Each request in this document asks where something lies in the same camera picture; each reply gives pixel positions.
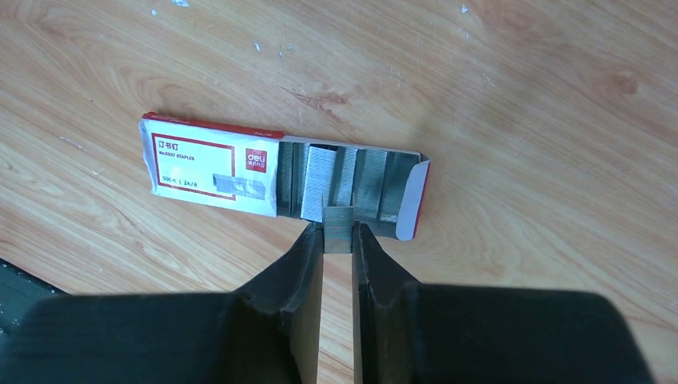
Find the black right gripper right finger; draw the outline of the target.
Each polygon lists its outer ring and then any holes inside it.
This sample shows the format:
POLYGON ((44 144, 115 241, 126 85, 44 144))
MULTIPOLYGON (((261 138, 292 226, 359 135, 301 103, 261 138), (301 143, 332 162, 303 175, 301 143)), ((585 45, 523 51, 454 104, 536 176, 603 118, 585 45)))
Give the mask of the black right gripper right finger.
POLYGON ((605 297, 424 283, 365 224, 353 228, 358 383, 651 383, 605 297))

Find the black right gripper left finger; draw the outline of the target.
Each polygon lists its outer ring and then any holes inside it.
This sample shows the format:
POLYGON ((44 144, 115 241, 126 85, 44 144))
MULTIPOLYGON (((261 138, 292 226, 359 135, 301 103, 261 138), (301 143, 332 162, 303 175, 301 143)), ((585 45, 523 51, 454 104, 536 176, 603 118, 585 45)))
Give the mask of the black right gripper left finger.
POLYGON ((314 383, 322 232, 236 290, 58 295, 34 305, 1 353, 4 383, 314 383))

